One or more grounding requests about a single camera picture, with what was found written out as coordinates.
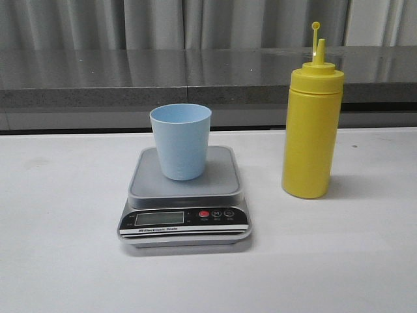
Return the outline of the light blue plastic cup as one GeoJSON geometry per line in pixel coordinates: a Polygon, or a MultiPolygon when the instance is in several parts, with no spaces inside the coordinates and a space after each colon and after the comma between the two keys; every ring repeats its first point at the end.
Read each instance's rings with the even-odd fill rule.
{"type": "Polygon", "coordinates": [[[153,109],[150,120],[162,173],[187,181],[203,174],[212,111],[199,104],[168,104],[153,109]]]}

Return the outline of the yellow squeeze bottle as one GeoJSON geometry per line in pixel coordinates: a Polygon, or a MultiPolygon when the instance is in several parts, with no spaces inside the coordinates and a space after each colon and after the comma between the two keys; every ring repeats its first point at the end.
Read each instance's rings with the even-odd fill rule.
{"type": "Polygon", "coordinates": [[[327,193],[345,75],[325,61],[326,41],[313,22],[312,60],[291,74],[281,185],[297,198],[327,193]]]}

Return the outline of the silver digital kitchen scale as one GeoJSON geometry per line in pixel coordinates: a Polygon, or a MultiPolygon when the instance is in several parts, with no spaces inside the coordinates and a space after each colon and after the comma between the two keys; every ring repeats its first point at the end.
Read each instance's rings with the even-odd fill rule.
{"type": "Polygon", "coordinates": [[[241,252],[252,230],[232,148],[210,146],[204,174],[189,181],[165,177],[156,148],[141,152],[117,227],[129,253],[241,252]]]}

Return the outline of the grey curtain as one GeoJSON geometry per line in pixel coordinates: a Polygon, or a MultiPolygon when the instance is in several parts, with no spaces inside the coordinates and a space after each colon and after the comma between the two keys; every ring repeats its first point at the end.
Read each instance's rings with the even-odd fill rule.
{"type": "Polygon", "coordinates": [[[2,50],[413,46],[415,1],[2,1],[2,50]]]}

